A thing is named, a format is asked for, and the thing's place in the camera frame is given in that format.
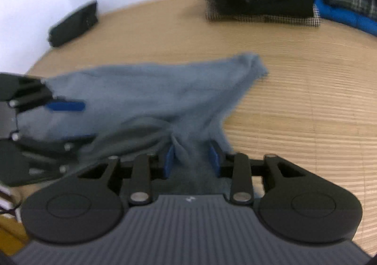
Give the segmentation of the blue folded garment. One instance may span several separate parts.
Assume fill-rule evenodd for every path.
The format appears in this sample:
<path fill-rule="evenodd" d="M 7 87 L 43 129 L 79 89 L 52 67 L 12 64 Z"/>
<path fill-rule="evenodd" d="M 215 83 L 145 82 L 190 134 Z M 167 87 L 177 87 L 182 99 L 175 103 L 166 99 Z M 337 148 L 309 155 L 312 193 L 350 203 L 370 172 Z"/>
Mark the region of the blue folded garment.
<path fill-rule="evenodd" d="M 320 16 L 376 36 L 376 0 L 314 0 Z"/>

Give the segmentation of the grey fleece garment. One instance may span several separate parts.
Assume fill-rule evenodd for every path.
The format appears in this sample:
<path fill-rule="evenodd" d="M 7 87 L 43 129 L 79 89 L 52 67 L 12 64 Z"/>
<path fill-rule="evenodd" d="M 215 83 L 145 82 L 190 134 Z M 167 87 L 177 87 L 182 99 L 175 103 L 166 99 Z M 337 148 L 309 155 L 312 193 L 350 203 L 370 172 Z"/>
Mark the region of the grey fleece garment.
<path fill-rule="evenodd" d="M 81 148 L 83 165 L 117 155 L 132 160 L 173 146 L 176 162 L 161 194 L 225 194 L 230 182 L 217 178 L 208 160 L 215 141 L 231 145 L 223 130 L 229 116 L 267 68 L 253 53 L 180 65 L 108 65 L 46 80 L 57 96 L 85 102 L 85 110 L 37 108 L 19 116 L 20 131 L 40 141 L 92 136 Z"/>

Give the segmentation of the houndstooth folded garment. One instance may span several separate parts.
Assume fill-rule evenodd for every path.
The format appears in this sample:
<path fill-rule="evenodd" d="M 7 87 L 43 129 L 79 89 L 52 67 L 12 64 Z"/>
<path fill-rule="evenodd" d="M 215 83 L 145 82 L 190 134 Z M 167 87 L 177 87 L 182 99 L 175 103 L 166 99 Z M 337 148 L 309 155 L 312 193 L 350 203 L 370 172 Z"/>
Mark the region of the houndstooth folded garment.
<path fill-rule="evenodd" d="M 319 27 L 314 0 L 206 0 L 208 21 L 243 21 Z"/>

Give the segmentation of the black folded bag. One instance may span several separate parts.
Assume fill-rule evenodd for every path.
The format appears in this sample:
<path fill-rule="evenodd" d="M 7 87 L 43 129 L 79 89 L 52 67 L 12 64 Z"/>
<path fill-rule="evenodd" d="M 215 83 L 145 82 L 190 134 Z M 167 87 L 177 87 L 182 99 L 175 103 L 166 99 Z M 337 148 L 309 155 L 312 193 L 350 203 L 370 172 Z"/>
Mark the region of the black folded bag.
<path fill-rule="evenodd" d="M 97 0 L 92 0 L 49 29 L 48 42 L 51 47 L 58 48 L 82 36 L 98 23 Z"/>

